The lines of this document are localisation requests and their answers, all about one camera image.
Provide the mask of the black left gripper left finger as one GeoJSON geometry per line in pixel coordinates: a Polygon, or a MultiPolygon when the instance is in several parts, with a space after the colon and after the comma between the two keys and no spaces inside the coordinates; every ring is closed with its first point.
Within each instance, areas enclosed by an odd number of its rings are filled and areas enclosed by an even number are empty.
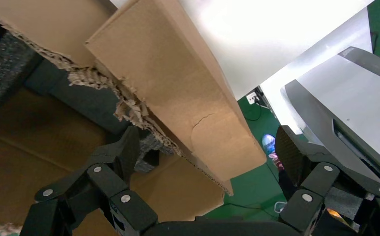
{"type": "Polygon", "coordinates": [[[98,147],[81,168],[42,187],[21,235],[70,236],[88,214],[99,209],[117,234],[142,236],[158,217],[130,189],[138,156],[139,131],[130,126],[117,142],[98,147]]]}

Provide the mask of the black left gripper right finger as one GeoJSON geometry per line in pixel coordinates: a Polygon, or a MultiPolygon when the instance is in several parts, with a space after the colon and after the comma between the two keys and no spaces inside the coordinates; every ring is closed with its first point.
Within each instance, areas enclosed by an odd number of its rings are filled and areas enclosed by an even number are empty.
{"type": "Polygon", "coordinates": [[[362,202],[353,217],[357,236],[380,236],[380,183],[341,164],[325,147],[298,138],[287,125],[277,129],[275,151],[298,190],[279,221],[309,236],[326,210],[334,186],[344,187],[362,202]]]}

